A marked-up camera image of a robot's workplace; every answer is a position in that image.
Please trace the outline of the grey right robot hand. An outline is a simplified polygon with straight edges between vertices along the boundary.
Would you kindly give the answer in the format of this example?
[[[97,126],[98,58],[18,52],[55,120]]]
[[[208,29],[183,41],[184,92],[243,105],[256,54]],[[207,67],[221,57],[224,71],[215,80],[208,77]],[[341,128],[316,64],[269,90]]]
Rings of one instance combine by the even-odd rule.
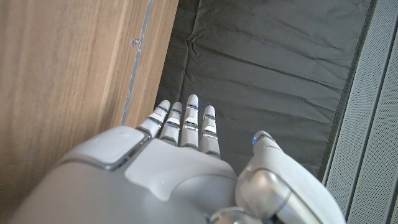
[[[344,223],[335,199],[265,131],[235,173],[221,159],[215,109],[162,101],[136,128],[75,147],[10,223]]]

